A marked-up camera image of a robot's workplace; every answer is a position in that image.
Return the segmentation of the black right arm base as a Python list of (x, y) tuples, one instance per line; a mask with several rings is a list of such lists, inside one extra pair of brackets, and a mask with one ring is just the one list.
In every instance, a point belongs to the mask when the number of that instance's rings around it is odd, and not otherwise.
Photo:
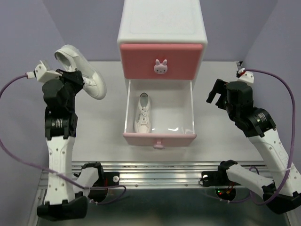
[(227, 173), (224, 170), (203, 171), (198, 183), (203, 187), (231, 186), (233, 183), (234, 185), (240, 185), (237, 182), (229, 180)]

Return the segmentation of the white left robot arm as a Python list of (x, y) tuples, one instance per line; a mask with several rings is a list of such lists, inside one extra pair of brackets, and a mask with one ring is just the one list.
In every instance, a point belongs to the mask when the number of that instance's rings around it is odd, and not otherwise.
[(87, 199), (81, 188), (73, 190), (72, 151), (78, 117), (75, 97), (83, 89), (81, 71), (57, 70), (58, 78), (42, 86), (45, 109), (45, 137), (48, 146), (48, 189), (37, 215), (50, 221), (81, 219), (87, 214)]

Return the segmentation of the white sneaker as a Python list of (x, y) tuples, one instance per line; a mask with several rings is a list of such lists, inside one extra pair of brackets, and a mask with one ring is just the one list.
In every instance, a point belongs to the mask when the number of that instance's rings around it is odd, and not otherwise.
[(140, 95), (138, 100), (134, 130), (136, 133), (151, 132), (151, 98), (145, 92)]
[(105, 98), (107, 89), (102, 75), (95, 69), (82, 53), (73, 45), (64, 45), (55, 52), (58, 60), (65, 71), (80, 71), (83, 77), (83, 89), (92, 98), (102, 100)]

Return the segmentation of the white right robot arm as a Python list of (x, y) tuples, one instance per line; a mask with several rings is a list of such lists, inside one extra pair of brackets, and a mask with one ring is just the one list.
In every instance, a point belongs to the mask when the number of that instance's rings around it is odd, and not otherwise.
[(243, 131), (254, 145), (271, 178), (251, 172), (234, 160), (222, 161), (216, 171), (204, 171), (199, 184), (204, 187), (239, 184), (260, 196), (265, 205), (276, 213), (283, 214), (301, 205), (301, 175), (289, 163), (271, 115), (253, 105), (253, 90), (243, 81), (226, 82), (217, 79), (207, 102), (211, 103), (220, 94), (216, 106), (227, 112), (229, 119)]

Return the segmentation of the light pink drawer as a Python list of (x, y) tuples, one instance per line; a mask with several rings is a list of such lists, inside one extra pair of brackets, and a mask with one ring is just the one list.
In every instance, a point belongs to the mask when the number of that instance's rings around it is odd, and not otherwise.
[[(189, 146), (196, 138), (193, 83), (177, 80), (129, 80), (123, 137), (129, 145), (155, 149)], [(150, 132), (135, 132), (142, 93), (150, 98)]]

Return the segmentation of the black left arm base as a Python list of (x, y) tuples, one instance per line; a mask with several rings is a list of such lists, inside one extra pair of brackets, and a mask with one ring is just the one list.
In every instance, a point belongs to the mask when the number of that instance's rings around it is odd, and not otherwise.
[(101, 172), (93, 187), (105, 187), (119, 185), (119, 172)]

